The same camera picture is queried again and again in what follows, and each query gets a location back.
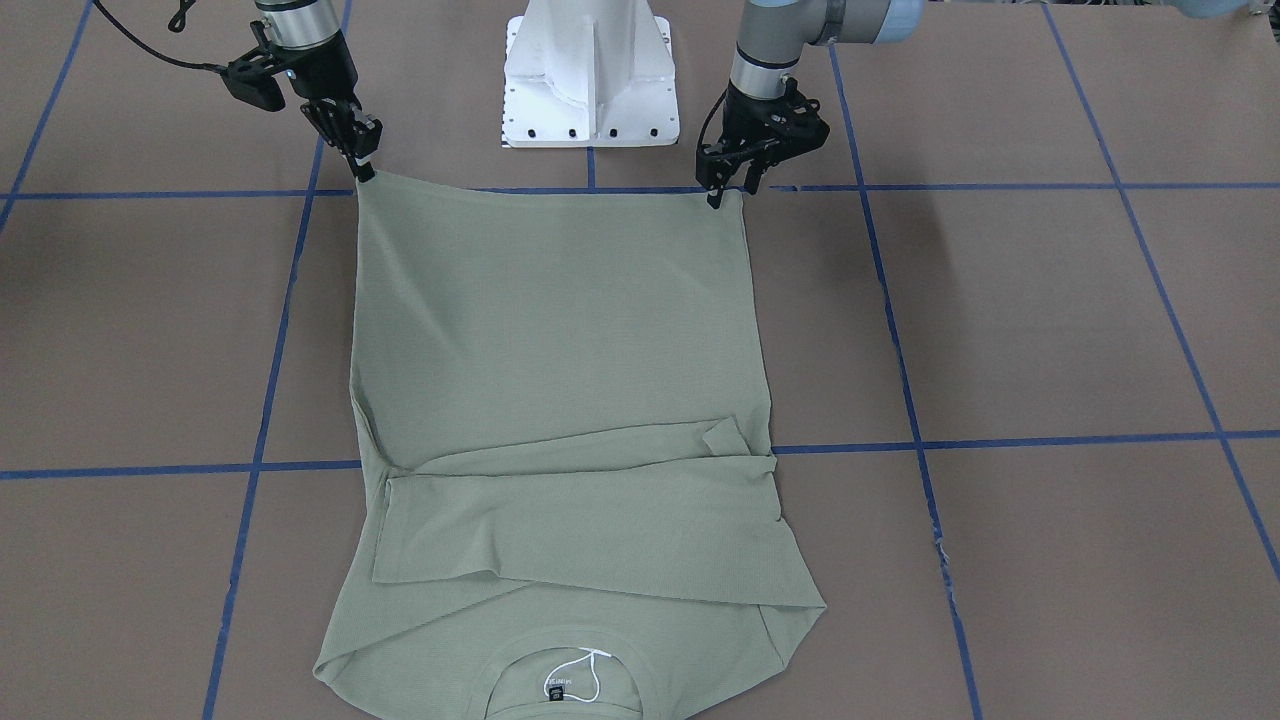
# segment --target white string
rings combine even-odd
[[[595,680],[595,694],[591,696],[591,700],[584,700],[581,697],[577,697],[576,694],[570,694],[570,693],[564,693],[564,697],[570,700],[576,700],[579,702],[595,702],[596,700],[600,700],[600,676],[595,674],[595,656],[596,655],[603,657],[613,657],[613,656],[609,655],[608,652],[604,652],[603,650],[595,650],[591,647],[580,647],[579,650],[585,651],[586,655],[579,657],[577,660],[570,660],[568,662],[559,665],[558,667],[547,674],[547,679],[543,680],[543,692],[547,693],[548,700],[552,697],[549,688],[552,684],[552,678],[556,676],[556,673],[559,673],[561,670],[568,667],[570,665],[576,665],[584,660],[588,660],[591,666],[591,679]]]

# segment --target cable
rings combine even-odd
[[[187,29],[187,10],[196,4],[196,0],[178,0],[178,12],[169,19],[169,32],[182,32]]]
[[[576,694],[570,694],[570,693],[564,693],[564,697],[588,703],[600,700],[600,676],[595,673],[595,656],[596,655],[602,657],[613,657],[613,656],[609,655],[608,652],[604,652],[603,650],[595,650],[593,647],[580,647],[579,650],[586,652],[586,655],[579,657],[577,660],[570,660],[568,662],[559,665],[558,667],[547,674],[547,679],[543,680],[543,693],[545,693],[547,697],[550,697],[548,687],[552,684],[552,678],[556,676],[556,673],[559,673],[561,670],[568,667],[570,665],[577,665],[579,662],[588,660],[591,667],[591,679],[595,680],[595,694],[591,696],[590,700],[577,697]]]
[[[707,119],[703,120],[703,129],[701,129],[701,132],[698,133],[698,146],[699,147],[703,146],[703,137],[707,135],[707,128],[712,124],[712,118],[716,117],[716,110],[719,110],[721,102],[724,101],[724,96],[726,95],[728,95],[728,88],[727,87],[724,88],[724,92],[721,92],[721,96],[719,96],[718,100],[716,100],[716,104],[712,105],[712,111],[707,113]]]
[[[224,74],[227,72],[227,68],[223,67],[223,65],[215,65],[212,63],[187,63],[184,60],[178,60],[178,59],[170,58],[170,56],[165,55],[164,53],[160,53],[160,51],[155,50],[154,47],[151,47],[146,42],[142,42],[141,40],[138,40],[138,37],[136,35],[133,35],[132,32],[129,32],[129,29],[127,27],[124,27],[123,24],[120,24],[120,20],[115,19],[115,15],[113,15],[111,13],[109,13],[106,10],[106,8],[102,6],[102,3],[100,0],[93,0],[93,6],[97,8],[97,12],[102,13],[102,17],[106,18],[106,22],[109,22],[113,26],[115,26],[115,29],[120,31],[124,35],[124,37],[128,37],[129,40],[132,40],[134,45],[137,45],[138,47],[146,50],[147,54],[150,54],[154,58],[164,60],[165,63],[169,63],[170,65],[178,65],[179,68],[188,68],[188,69],[192,69],[192,70],[209,70],[211,73],[218,73],[218,74]]]

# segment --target fold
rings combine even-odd
[[[749,455],[732,418],[613,428],[456,452],[393,475],[534,475],[614,470],[712,455]]]
[[[773,457],[603,473],[390,478],[375,583],[492,573],[672,600],[822,605]]]

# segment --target black cable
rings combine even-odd
[[[187,10],[196,4],[196,0],[178,0],[178,12],[169,19],[169,32],[182,32],[187,29]]]
[[[99,0],[93,0],[93,6],[97,8],[97,12],[102,13],[102,17],[106,18],[106,22],[109,22],[113,26],[115,26],[115,29],[120,31],[124,35],[124,37],[128,37],[129,40],[132,40],[134,45],[137,45],[138,47],[146,50],[154,58],[164,60],[165,63],[169,63],[170,65],[178,65],[179,68],[188,68],[188,69],[192,69],[192,70],[209,70],[211,73],[218,73],[218,74],[223,74],[223,73],[227,72],[227,68],[223,67],[223,65],[215,65],[212,63],[187,63],[184,60],[178,60],[178,59],[170,58],[170,56],[165,55],[164,53],[160,53],[160,51],[155,50],[154,47],[151,47],[146,42],[142,42],[141,40],[138,40],[136,35],[133,35],[132,32],[129,32],[129,29],[127,27],[124,27],[123,24],[120,24],[120,20],[115,19],[115,17],[111,13],[109,13],[106,10],[106,8],[102,6],[102,3],[100,3]]]
[[[712,124],[712,118],[716,117],[716,110],[719,110],[721,102],[724,101],[724,96],[726,95],[728,95],[728,88],[727,87],[724,88],[724,92],[721,92],[721,96],[719,96],[718,100],[716,100],[716,104],[712,105],[712,111],[707,113],[707,119],[703,120],[703,129],[701,129],[701,132],[698,133],[698,146],[699,147],[703,146],[703,137],[707,135],[707,128],[708,128],[708,126]]]

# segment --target fabric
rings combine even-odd
[[[675,720],[782,671],[824,606],[740,196],[358,187],[367,518],[316,676],[393,720]]]

